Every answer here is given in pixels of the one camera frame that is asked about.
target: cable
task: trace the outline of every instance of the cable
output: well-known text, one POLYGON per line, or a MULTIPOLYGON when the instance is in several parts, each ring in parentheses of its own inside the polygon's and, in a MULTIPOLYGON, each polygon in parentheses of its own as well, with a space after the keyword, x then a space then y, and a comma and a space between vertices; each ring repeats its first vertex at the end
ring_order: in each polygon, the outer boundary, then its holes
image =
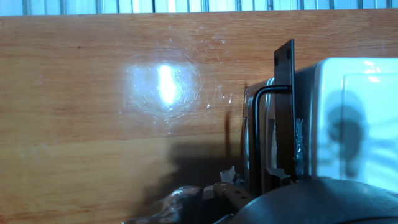
MULTIPOLYGON (((264 86, 254 94, 253 96, 253 123, 254 123, 254 175, 255 178, 251 178, 251 180, 261 180, 261 172, 259 172, 261 168, 261 159, 260 159, 260 99, 266 93, 291 93, 292 85, 272 85, 272 86, 264 86)), ((261 192, 261 185, 254 185, 256 189, 255 194, 261 192)))

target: black rubber object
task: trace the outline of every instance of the black rubber object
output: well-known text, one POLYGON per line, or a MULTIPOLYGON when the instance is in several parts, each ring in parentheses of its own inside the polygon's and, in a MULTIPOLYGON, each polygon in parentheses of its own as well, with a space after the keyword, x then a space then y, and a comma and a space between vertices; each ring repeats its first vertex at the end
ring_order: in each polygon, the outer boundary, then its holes
POLYGON ((311 180, 254 199, 228 223, 398 223, 398 196, 349 180, 311 180))

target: wooden surface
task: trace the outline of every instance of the wooden surface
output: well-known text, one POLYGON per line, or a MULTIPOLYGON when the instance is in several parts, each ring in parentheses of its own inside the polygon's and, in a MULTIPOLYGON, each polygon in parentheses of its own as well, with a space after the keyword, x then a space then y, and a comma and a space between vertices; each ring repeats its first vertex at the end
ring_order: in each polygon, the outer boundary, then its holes
POLYGON ((398 57, 397 26, 393 9, 1 17, 0 223, 120 223, 212 184, 275 49, 294 38, 297 69, 398 57))

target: metal bracket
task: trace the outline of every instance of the metal bracket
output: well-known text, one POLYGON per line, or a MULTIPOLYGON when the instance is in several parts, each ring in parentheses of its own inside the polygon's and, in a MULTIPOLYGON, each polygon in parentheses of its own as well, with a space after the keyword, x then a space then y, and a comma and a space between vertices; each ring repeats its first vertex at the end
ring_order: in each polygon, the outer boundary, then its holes
POLYGON ((290 94, 275 95, 277 167, 295 179, 294 40, 274 52, 275 85, 291 85, 290 94))

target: scratch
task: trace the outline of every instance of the scratch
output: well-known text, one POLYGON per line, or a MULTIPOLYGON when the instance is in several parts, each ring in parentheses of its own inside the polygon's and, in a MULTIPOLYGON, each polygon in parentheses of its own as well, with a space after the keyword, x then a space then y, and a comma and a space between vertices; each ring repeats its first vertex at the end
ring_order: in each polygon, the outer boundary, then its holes
POLYGON ((213 96, 213 98, 216 97, 216 92, 217 92, 217 80, 216 80, 216 88, 214 88, 214 96, 213 96))
POLYGON ((184 56, 186 56, 187 58, 189 58, 193 63, 196 63, 196 61, 194 59, 192 59, 191 57, 189 57, 188 55, 184 54, 184 56))

